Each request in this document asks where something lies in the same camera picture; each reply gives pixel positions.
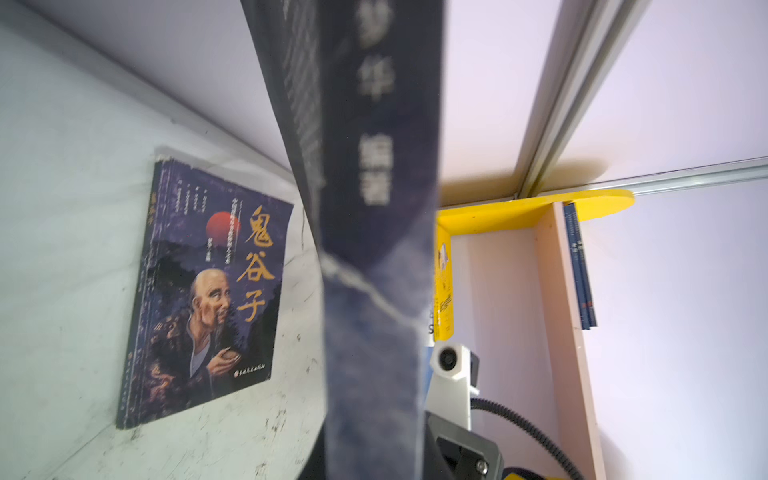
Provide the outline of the white book black lettering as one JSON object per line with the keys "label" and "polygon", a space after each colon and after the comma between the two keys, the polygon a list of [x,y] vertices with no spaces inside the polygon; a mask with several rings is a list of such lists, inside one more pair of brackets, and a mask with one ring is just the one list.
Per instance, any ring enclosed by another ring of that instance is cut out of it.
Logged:
{"label": "white book black lettering", "polygon": [[428,315],[428,328],[427,328],[427,340],[426,340],[426,346],[428,348],[433,348],[435,345],[435,338],[434,338],[434,310],[429,310]]}

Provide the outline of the black cover book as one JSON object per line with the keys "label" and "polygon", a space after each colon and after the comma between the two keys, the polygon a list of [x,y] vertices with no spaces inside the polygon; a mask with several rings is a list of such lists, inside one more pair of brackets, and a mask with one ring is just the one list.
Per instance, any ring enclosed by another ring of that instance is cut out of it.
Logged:
{"label": "black cover book", "polygon": [[322,275],[322,475],[419,479],[445,5],[242,8]]}

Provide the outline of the yellow cartoon cover book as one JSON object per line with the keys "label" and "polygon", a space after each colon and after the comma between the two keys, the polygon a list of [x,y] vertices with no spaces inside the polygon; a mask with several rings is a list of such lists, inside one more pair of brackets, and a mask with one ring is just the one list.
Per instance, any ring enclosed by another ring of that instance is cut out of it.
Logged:
{"label": "yellow cartoon cover book", "polygon": [[451,258],[451,235],[442,225],[437,224],[433,313],[433,335],[435,341],[447,341],[454,334],[453,263]]}

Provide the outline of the purple old man book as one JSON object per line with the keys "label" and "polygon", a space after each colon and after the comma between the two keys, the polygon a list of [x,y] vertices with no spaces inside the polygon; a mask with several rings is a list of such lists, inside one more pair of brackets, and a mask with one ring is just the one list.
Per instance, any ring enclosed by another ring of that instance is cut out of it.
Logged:
{"label": "purple old man book", "polygon": [[270,378],[292,213],[283,200],[157,161],[119,429]]}

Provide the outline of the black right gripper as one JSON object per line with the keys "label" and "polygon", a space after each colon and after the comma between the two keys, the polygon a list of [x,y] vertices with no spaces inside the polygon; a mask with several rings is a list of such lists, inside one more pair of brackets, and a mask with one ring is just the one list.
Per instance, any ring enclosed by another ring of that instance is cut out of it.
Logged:
{"label": "black right gripper", "polygon": [[423,479],[501,479],[498,446],[440,416],[426,413]]}

